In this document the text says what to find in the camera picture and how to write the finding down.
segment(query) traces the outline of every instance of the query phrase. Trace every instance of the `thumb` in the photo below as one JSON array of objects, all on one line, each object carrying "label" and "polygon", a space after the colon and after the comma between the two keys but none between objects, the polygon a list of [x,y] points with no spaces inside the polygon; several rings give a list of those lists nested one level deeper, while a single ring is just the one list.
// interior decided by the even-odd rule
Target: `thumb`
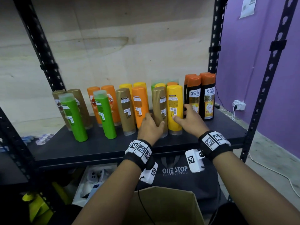
[{"label": "thumb", "polygon": [[184,123],[184,120],[183,120],[183,119],[181,119],[180,117],[178,117],[178,116],[176,116],[176,115],[174,115],[172,118],[173,118],[173,120],[174,120],[177,124],[179,124],[179,125],[182,127],[182,125],[183,125],[183,123]]},{"label": "thumb", "polygon": [[160,124],[159,124],[159,127],[158,127],[158,129],[159,130],[161,130],[161,132],[163,132],[163,129],[164,129],[164,127],[165,127],[165,122],[164,121],[162,121]]}]

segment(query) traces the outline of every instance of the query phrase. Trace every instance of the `white paper sheet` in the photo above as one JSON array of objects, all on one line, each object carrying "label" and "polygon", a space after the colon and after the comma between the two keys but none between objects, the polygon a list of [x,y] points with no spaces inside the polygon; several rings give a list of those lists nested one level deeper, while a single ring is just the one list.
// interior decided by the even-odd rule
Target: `white paper sheet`
[{"label": "white paper sheet", "polygon": [[256,4],[256,0],[244,0],[240,18],[253,15],[255,4]]}]

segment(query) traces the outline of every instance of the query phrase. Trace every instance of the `power outlet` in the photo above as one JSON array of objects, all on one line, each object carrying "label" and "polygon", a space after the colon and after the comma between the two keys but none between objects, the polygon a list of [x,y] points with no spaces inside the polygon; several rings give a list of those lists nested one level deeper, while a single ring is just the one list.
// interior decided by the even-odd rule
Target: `power outlet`
[{"label": "power outlet", "polygon": [[232,106],[237,106],[236,110],[245,110],[246,104],[240,100],[234,100]]}]

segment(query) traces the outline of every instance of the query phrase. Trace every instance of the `black pants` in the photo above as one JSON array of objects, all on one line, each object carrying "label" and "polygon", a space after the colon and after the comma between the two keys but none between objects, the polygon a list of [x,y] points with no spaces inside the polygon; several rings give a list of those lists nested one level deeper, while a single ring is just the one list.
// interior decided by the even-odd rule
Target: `black pants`
[{"label": "black pants", "polygon": [[[82,208],[77,205],[66,205],[61,210],[58,210],[53,214],[48,225],[71,225],[81,209]],[[217,214],[216,211],[213,213],[209,224],[246,225],[248,223],[244,219],[235,203],[226,203],[218,208]]]}]

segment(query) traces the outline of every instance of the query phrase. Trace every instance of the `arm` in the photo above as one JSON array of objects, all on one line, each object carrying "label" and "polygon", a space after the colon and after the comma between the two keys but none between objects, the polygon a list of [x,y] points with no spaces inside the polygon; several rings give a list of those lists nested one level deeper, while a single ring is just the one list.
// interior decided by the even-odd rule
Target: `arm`
[{"label": "arm", "polygon": [[[163,134],[164,125],[163,121],[157,127],[151,115],[147,113],[139,128],[137,139],[146,140],[152,146]],[[136,163],[124,159],[83,207],[72,225],[121,224],[141,172]]]},{"label": "arm", "polygon": [[[199,138],[209,129],[190,105],[185,107],[186,119],[173,116],[174,121]],[[300,224],[300,212],[233,152],[221,153],[212,162],[250,225]]]}]

